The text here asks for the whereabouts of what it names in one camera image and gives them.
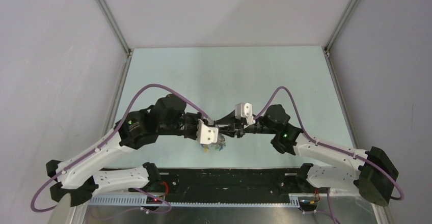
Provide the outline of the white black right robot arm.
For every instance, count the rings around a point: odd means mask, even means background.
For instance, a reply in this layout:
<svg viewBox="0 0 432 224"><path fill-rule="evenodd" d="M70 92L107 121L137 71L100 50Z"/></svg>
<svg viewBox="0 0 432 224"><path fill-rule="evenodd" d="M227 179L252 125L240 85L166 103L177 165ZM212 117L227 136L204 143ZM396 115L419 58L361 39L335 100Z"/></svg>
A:
<svg viewBox="0 0 432 224"><path fill-rule="evenodd" d="M296 186L302 192L313 188L334 188L357 192L368 202L388 206L399 172L384 150L371 147L361 150L337 146L307 136L301 128L289 123L290 116L282 105L269 106L263 116L254 118L252 106L238 104L225 117L216 120L219 133L242 137L246 133L272 134L271 145L281 153L308 157L326 166L304 163L297 176Z"/></svg>

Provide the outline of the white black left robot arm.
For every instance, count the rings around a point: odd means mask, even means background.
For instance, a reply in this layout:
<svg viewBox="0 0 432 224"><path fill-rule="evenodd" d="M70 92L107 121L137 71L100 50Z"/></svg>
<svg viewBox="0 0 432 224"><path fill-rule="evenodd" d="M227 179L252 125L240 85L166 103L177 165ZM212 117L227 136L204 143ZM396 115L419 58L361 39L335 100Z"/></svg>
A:
<svg viewBox="0 0 432 224"><path fill-rule="evenodd" d="M139 167L106 170L105 167L123 155L155 143L160 135L183 136L209 145L218 141L219 130L209 125L203 113L186 113L186 102L174 94L160 98L147 109L129 112L100 141L79 155L67 160L51 160L47 174L55 178L50 187L51 199L59 202L69 194L72 207L93 196L115 190L138 188L156 191L161 176L154 163Z"/></svg>

